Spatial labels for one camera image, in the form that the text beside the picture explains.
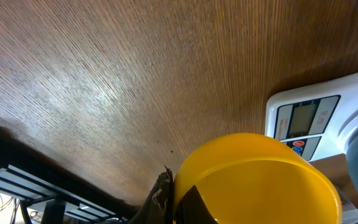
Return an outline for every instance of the white object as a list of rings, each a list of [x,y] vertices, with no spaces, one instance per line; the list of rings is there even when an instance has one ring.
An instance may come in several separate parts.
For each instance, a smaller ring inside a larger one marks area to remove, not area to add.
[[[289,145],[307,161],[346,153],[358,132],[358,73],[273,95],[265,135]]]
[[[356,224],[358,223],[358,209],[343,212],[341,224]]]

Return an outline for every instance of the scale display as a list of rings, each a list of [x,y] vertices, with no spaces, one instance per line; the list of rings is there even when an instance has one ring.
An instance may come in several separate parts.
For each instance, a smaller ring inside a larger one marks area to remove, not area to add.
[[[307,161],[346,153],[357,132],[358,73],[277,93],[266,105],[265,135]]]

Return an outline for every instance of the yellow bowl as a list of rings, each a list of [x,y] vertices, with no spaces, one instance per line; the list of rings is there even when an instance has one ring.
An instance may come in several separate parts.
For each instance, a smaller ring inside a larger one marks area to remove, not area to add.
[[[259,134],[230,134],[207,142],[184,161],[174,184],[174,212],[195,185],[218,223],[342,220],[332,183],[288,146]]]

